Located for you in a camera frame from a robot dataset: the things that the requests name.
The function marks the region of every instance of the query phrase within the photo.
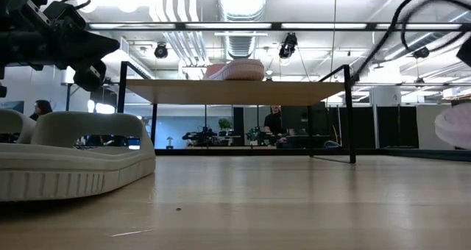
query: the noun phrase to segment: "potted plant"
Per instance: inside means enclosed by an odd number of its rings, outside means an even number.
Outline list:
[[[233,124],[225,118],[222,118],[218,121],[219,128],[221,131],[219,132],[219,136],[226,136],[227,130],[233,127]]]

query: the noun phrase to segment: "camera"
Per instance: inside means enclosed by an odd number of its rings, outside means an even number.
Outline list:
[[[169,55],[169,51],[166,48],[166,43],[158,43],[157,48],[154,51],[154,55],[158,59],[164,59],[167,58]]]

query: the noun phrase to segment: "ceiling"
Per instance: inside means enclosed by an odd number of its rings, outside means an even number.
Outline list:
[[[82,12],[83,17],[90,22],[151,22],[149,7],[155,0],[92,0],[95,4],[93,12]],[[266,0],[264,21],[306,21],[306,22],[390,22],[394,11],[403,0]],[[137,9],[134,12],[123,12],[120,5],[123,3],[134,4]],[[220,21],[218,0],[196,0],[197,14],[201,21]],[[174,0],[174,11],[177,12],[177,0]],[[456,11],[456,7],[443,4],[434,4],[421,10],[413,18],[415,22],[448,22],[447,14]],[[208,51],[212,63],[224,62],[224,37],[217,37],[215,32],[203,32],[205,48]],[[166,59],[156,59],[154,49],[157,42],[166,42],[162,32],[107,32],[110,36],[121,39],[130,44],[130,54],[142,65],[147,67],[156,78],[177,79],[179,75],[180,58],[174,50],[169,48]],[[368,54],[369,50],[378,42],[382,32],[296,32],[299,48],[291,57],[288,65],[282,66],[277,55],[280,42],[286,36],[285,32],[266,32],[266,36],[258,37],[255,44],[254,58],[259,59],[266,70],[273,72],[273,76],[286,81],[316,80],[330,73],[334,68],[343,64],[352,64]],[[399,34],[394,34],[386,44],[385,50],[397,45]],[[428,48],[439,45],[440,42],[451,38],[448,35]],[[399,77],[403,81],[414,81],[417,76],[432,71],[444,69],[459,60],[455,58],[457,49],[449,52],[438,51],[432,53],[426,59],[415,60],[411,57],[403,57],[393,62],[386,63],[386,68],[398,70]],[[109,76],[118,76],[116,65],[108,67]],[[471,76],[468,68],[457,68],[448,71],[443,76],[448,79],[457,76]]]

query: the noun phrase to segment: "wooden floor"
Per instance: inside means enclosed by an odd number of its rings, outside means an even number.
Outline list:
[[[159,157],[103,196],[0,204],[0,249],[471,249],[471,164]]]

